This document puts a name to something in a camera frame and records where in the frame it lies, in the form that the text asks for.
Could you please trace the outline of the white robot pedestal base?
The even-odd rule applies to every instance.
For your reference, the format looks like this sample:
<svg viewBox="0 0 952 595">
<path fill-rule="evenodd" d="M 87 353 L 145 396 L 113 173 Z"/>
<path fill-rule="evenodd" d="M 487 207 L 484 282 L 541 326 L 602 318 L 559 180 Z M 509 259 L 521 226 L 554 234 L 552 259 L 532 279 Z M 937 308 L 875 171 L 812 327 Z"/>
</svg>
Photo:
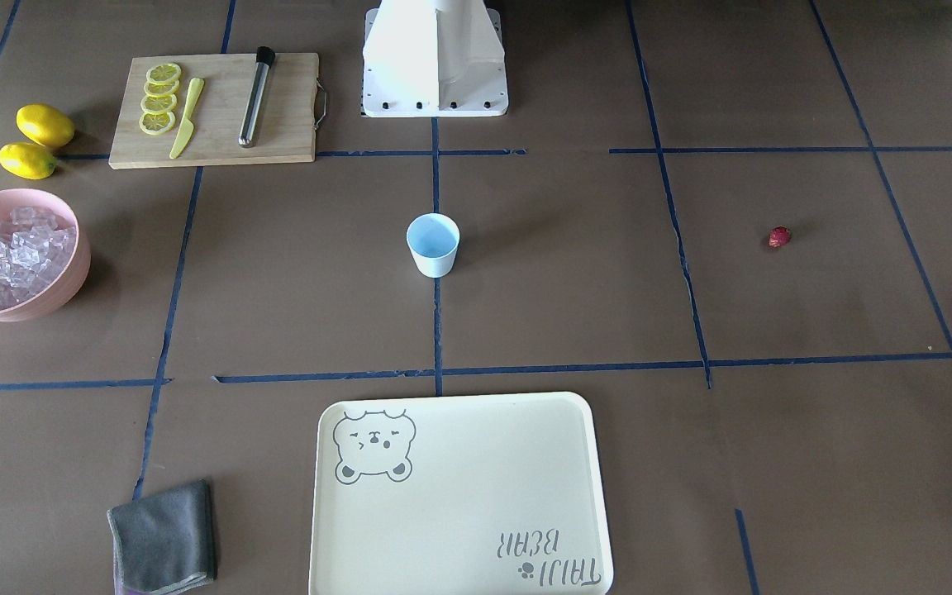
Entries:
<svg viewBox="0 0 952 595">
<path fill-rule="evenodd" d="M 483 1 L 382 1 L 365 14 L 360 113 L 501 117 L 509 109 L 499 12 Z"/>
</svg>

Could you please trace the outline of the cream bear serving tray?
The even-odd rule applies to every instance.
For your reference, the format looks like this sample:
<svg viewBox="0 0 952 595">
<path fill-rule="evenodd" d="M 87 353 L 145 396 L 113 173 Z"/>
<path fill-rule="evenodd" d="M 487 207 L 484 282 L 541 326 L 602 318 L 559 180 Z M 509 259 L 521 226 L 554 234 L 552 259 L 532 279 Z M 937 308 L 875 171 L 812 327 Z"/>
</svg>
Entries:
<svg viewBox="0 0 952 595">
<path fill-rule="evenodd" d="M 612 584 L 596 428 L 578 394 L 322 412 L 311 594 L 606 594 Z"/>
</svg>

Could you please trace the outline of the light blue cup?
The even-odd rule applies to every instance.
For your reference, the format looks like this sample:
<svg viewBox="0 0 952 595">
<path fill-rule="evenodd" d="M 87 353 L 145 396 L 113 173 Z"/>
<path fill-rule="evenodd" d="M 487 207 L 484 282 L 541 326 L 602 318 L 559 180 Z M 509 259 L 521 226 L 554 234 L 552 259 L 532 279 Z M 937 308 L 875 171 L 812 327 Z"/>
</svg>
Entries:
<svg viewBox="0 0 952 595">
<path fill-rule="evenodd" d="M 452 271 L 459 245 L 459 226 L 440 213 L 420 215 L 407 228 L 413 263 L 427 278 L 442 278 Z"/>
</svg>

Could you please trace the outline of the whole yellow lemon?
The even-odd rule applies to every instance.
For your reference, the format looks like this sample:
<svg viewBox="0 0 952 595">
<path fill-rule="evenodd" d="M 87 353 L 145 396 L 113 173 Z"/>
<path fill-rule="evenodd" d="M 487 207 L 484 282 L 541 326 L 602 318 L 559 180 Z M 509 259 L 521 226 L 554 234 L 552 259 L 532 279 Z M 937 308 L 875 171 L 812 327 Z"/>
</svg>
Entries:
<svg viewBox="0 0 952 595">
<path fill-rule="evenodd" d="M 42 180 L 55 173 L 57 159 L 42 145 L 15 142 L 0 148 L 0 165 L 19 178 Z"/>
<path fill-rule="evenodd" d="M 15 121 L 27 139 L 48 150 L 60 150 L 75 136 L 75 124 L 71 118 L 48 104 L 29 104 L 19 108 Z"/>
</svg>

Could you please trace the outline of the lemon slice top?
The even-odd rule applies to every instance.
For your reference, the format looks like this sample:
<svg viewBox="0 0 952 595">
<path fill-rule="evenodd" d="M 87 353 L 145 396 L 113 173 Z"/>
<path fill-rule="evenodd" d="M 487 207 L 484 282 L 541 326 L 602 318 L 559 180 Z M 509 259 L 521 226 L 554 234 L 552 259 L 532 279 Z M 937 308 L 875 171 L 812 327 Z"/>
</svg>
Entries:
<svg viewBox="0 0 952 595">
<path fill-rule="evenodd" d="M 180 65 L 175 63 L 156 64 L 148 68 L 145 79 L 150 84 L 174 84 L 181 78 L 182 72 Z"/>
</svg>

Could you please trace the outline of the steel muddler black tip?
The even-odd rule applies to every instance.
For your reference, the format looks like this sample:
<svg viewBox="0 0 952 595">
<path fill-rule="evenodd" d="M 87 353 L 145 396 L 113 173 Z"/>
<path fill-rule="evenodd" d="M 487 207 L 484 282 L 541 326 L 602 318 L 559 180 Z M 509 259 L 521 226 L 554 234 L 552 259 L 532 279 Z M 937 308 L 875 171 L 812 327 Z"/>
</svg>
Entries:
<svg viewBox="0 0 952 595">
<path fill-rule="evenodd" d="M 255 143 L 262 98 L 267 89 L 269 72 L 272 70 L 275 58 L 276 53 L 269 46 L 260 46 L 256 51 L 253 82 L 238 135 L 238 146 L 241 148 L 250 148 Z"/>
</svg>

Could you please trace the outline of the whole yellow lemon lower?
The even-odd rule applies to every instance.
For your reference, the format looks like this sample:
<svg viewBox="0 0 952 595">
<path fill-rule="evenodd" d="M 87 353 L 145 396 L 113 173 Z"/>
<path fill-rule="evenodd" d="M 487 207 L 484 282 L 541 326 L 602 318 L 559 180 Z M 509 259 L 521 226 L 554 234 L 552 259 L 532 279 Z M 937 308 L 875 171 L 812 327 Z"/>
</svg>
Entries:
<svg viewBox="0 0 952 595">
<path fill-rule="evenodd" d="M 55 173 L 57 159 L 42 145 L 15 142 L 0 148 L 0 165 L 19 178 L 42 180 Z"/>
</svg>

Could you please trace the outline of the pile of clear ice cubes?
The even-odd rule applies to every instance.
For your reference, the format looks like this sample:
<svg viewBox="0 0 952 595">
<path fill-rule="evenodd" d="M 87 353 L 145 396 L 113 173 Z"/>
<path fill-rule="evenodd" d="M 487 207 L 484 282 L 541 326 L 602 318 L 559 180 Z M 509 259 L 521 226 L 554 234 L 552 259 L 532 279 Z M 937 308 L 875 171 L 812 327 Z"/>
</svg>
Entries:
<svg viewBox="0 0 952 595">
<path fill-rule="evenodd" d="M 23 206 L 0 220 L 0 310 L 30 301 L 63 274 L 77 227 L 49 208 Z"/>
</svg>

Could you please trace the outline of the lemon slice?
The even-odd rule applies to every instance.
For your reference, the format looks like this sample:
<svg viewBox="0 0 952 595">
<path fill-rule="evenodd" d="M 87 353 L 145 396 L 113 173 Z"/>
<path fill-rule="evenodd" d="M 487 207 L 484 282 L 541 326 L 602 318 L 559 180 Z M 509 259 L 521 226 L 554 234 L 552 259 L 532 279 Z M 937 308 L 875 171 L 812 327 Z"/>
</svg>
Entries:
<svg viewBox="0 0 952 595">
<path fill-rule="evenodd" d="M 161 95 L 161 97 L 151 97 L 146 94 L 140 103 L 144 114 L 166 114 L 173 112 L 177 105 L 178 99 L 174 93 Z"/>
<path fill-rule="evenodd" d="M 170 97 L 170 95 L 174 95 L 175 93 L 177 93 L 179 88 L 180 88 L 180 80 L 178 79 L 171 80 L 171 82 L 165 82 L 165 83 L 151 82 L 150 80 L 148 80 L 148 82 L 144 84 L 143 90 L 144 90 L 144 94 L 146 94 L 147 97 L 165 98 L 165 97 Z"/>
<path fill-rule="evenodd" d="M 150 84 L 174 84 L 181 78 L 182 72 L 180 65 L 175 63 L 156 64 L 148 68 L 145 79 Z"/>
<path fill-rule="evenodd" d="M 146 135 L 161 136 L 174 129 L 175 115 L 173 112 L 143 112 L 137 125 Z"/>
</svg>

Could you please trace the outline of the red strawberry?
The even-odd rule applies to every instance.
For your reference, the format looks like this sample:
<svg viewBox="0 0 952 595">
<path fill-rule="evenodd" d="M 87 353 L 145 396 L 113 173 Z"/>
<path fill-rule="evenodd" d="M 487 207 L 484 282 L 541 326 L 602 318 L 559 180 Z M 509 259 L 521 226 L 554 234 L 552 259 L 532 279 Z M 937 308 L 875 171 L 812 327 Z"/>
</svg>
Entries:
<svg viewBox="0 0 952 595">
<path fill-rule="evenodd" d="M 793 240 L 793 231 L 786 226 L 774 227 L 767 236 L 767 247 L 776 250 L 785 247 Z"/>
</svg>

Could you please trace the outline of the grey folded cloth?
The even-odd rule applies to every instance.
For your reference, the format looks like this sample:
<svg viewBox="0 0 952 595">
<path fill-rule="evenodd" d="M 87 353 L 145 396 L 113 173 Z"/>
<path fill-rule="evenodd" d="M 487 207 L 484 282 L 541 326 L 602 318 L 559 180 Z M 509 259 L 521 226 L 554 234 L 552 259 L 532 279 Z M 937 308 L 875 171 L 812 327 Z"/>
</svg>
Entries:
<svg viewBox="0 0 952 595">
<path fill-rule="evenodd" d="M 217 578 L 211 486 L 204 479 L 107 512 L 116 594 L 183 594 Z"/>
</svg>

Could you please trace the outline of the yellow plastic knife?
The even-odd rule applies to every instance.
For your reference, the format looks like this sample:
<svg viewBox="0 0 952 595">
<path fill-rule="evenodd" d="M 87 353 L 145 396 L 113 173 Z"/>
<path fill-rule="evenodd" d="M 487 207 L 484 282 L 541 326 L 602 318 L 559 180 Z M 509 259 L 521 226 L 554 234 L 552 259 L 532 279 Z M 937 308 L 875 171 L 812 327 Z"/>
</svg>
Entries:
<svg viewBox="0 0 952 595">
<path fill-rule="evenodd" d="M 171 145 L 169 158 L 177 159 L 185 148 L 188 147 L 190 140 L 195 132 L 195 123 L 193 123 L 193 114 L 197 108 L 200 95 L 205 86 L 205 80 L 201 78 L 192 78 L 188 83 L 188 93 L 186 93 L 185 103 L 181 120 L 178 121 L 177 135 L 173 145 Z"/>
</svg>

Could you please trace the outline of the whole yellow lemon upper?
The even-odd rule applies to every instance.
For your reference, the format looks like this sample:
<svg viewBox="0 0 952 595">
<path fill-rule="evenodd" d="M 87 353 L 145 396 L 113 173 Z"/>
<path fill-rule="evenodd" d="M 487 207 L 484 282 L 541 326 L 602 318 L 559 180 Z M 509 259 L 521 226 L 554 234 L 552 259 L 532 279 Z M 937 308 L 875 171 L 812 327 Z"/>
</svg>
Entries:
<svg viewBox="0 0 952 595">
<path fill-rule="evenodd" d="M 19 108 L 15 121 L 27 139 L 48 150 L 60 150 L 75 136 L 75 124 L 71 118 L 48 104 L 29 104 Z"/>
</svg>

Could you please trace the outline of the wooden cutting board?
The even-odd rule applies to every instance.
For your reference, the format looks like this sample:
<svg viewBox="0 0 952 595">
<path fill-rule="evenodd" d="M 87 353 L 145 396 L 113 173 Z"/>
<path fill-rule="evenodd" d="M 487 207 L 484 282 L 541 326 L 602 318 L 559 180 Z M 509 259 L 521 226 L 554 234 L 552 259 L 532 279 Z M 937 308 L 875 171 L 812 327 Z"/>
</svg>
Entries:
<svg viewBox="0 0 952 595">
<path fill-rule="evenodd" d="M 177 128 L 163 135 L 140 131 L 140 102 L 148 68 L 180 65 L 183 76 L 175 114 L 183 113 L 189 80 L 203 79 L 192 119 L 195 132 L 177 158 L 169 150 Z M 189 167 L 241 164 L 310 163 L 317 139 L 318 75 L 315 53 L 278 53 L 269 68 L 267 86 L 257 117 L 254 144 L 240 146 L 238 138 L 248 109 L 256 71 L 254 54 L 162 55 L 132 58 L 117 118 L 108 163 L 113 169 Z"/>
</svg>

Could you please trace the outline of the pink bowl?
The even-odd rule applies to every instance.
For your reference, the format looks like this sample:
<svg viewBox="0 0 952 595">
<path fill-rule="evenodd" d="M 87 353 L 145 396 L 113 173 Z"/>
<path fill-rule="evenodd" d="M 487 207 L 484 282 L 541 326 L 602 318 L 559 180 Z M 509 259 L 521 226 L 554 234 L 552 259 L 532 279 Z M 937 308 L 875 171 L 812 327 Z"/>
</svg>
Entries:
<svg viewBox="0 0 952 595">
<path fill-rule="evenodd" d="M 65 265 L 63 274 L 56 281 L 50 283 L 46 290 L 30 301 L 0 310 L 0 321 L 27 321 L 49 315 L 79 292 L 89 272 L 91 261 L 89 242 L 79 229 L 79 223 L 72 208 L 53 193 L 40 189 L 12 188 L 0 191 L 0 220 L 8 219 L 14 208 L 23 206 L 49 208 L 58 218 L 64 219 L 65 225 L 76 226 L 77 245 L 71 259 Z"/>
</svg>

